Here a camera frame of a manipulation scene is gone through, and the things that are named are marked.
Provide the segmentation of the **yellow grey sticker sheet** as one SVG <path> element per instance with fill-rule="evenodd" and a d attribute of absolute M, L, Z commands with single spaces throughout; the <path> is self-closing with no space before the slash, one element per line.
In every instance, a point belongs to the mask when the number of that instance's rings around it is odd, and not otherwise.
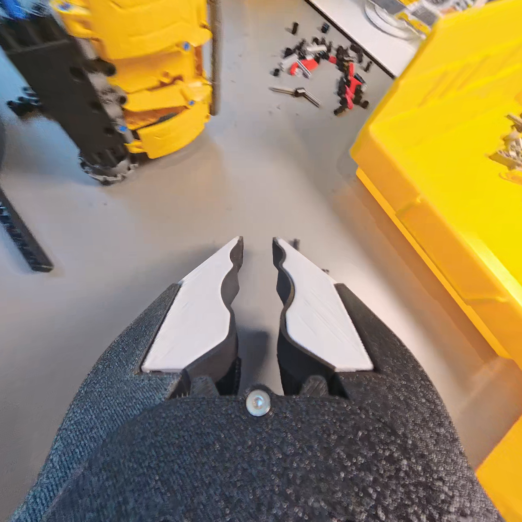
<path fill-rule="evenodd" d="M 483 7 L 487 1 L 367 1 L 367 14 L 375 13 L 383 23 L 399 32 L 426 37 L 434 24 L 449 14 Z"/>

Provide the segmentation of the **long black toy beam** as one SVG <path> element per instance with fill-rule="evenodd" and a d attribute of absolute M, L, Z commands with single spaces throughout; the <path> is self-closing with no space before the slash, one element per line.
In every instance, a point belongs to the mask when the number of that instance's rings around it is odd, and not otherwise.
<path fill-rule="evenodd" d="M 1 189 L 1 226 L 34 272 L 49 273 L 54 264 Z"/>

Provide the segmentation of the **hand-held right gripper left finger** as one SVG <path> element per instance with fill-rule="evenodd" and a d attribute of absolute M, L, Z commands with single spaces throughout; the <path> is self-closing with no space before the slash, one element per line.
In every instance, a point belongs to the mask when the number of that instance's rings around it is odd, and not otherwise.
<path fill-rule="evenodd" d="M 235 237 L 179 282 L 141 363 L 143 372 L 227 373 L 238 355 L 232 303 L 243 253 L 243 237 Z"/>

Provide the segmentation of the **small red black parts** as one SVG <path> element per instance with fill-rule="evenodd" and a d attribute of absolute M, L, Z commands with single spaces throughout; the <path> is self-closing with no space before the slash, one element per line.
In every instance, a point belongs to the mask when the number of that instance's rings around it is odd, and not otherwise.
<path fill-rule="evenodd" d="M 369 100 L 365 96 L 368 85 L 361 73 L 368 73 L 374 62 L 371 59 L 364 61 L 362 47 L 356 43 L 334 46 L 328 41 L 329 23 L 323 22 L 318 29 L 320 36 L 314 36 L 310 41 L 303 38 L 294 46 L 284 48 L 271 76 L 278 78 L 287 74 L 310 79 L 323 63 L 332 64 L 339 72 L 335 91 L 338 106 L 334 115 L 340 116 L 355 107 L 368 109 Z"/>

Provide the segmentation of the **yellow plastic bin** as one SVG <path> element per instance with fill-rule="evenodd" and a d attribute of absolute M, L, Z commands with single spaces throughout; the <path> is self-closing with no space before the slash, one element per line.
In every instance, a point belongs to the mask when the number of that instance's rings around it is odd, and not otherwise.
<path fill-rule="evenodd" d="M 493 504 L 506 521 L 521 521 L 521 418 L 476 471 Z"/>
<path fill-rule="evenodd" d="M 351 149 L 357 176 L 495 352 L 521 367 L 521 1 L 434 25 Z"/>

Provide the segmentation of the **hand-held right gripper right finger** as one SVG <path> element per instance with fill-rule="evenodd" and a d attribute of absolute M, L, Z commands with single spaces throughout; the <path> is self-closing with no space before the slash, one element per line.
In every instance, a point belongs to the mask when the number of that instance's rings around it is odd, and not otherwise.
<path fill-rule="evenodd" d="M 283 238 L 273 238 L 272 256 L 290 345 L 336 373 L 374 370 L 337 282 Z"/>

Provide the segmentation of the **yellow toy block robot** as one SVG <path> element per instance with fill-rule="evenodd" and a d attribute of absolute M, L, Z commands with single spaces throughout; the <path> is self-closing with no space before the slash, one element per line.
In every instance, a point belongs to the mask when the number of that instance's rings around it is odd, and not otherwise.
<path fill-rule="evenodd" d="M 101 185 L 186 147 L 219 112 L 221 1 L 1 1 L 1 49 L 23 77 L 6 105 L 43 115 Z"/>

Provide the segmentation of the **loose metal parts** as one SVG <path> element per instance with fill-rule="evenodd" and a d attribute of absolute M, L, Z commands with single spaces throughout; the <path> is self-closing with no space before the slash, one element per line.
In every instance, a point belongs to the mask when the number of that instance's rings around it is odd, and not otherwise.
<path fill-rule="evenodd" d="M 506 134 L 503 146 L 488 156 L 489 159 L 507 168 L 512 174 L 521 174 L 521 114 L 507 114 L 511 131 Z"/>

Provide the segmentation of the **grey desk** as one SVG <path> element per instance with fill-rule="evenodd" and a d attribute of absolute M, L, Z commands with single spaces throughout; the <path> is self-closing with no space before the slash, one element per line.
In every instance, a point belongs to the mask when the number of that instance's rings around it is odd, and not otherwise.
<path fill-rule="evenodd" d="M 223 1 L 221 110 L 189 146 L 101 186 L 55 122 L 5 106 L 22 79 L 1 53 L 2 187 L 55 268 L 32 272 L 1 230 L 1 521 L 33 485 L 56 431 L 103 351 L 170 284 L 244 237 L 233 302 L 241 389 L 282 393 L 282 303 L 273 237 L 348 286 L 399 336 L 438 389 L 473 467 L 521 416 L 521 370 L 497 356 L 356 177 L 350 148 L 368 111 L 335 117 L 336 71 L 321 102 L 277 95 L 280 51 L 322 24 L 304 1 Z"/>

